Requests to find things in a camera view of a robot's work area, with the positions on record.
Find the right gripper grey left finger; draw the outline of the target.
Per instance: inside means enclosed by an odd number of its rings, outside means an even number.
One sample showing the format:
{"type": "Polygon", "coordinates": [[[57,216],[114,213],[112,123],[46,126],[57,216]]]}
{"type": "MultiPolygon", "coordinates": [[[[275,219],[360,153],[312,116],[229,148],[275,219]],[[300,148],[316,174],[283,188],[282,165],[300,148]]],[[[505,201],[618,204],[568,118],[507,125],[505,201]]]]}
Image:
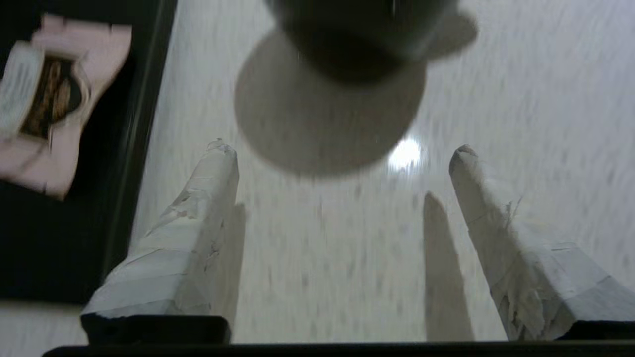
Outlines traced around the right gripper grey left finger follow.
{"type": "Polygon", "coordinates": [[[216,275],[240,174],[209,143],[177,198],[107,275],[81,314],[90,343],[228,343],[216,275]]]}

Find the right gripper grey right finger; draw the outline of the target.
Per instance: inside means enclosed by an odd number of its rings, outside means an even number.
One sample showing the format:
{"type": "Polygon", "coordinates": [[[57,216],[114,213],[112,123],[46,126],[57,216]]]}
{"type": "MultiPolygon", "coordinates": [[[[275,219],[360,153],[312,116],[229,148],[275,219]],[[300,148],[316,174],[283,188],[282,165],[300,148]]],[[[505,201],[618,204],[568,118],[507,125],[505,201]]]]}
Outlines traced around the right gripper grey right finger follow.
{"type": "Polygon", "coordinates": [[[521,194],[469,145],[454,151],[449,175],[508,339],[634,338],[633,291],[573,242],[520,218],[521,194]]]}

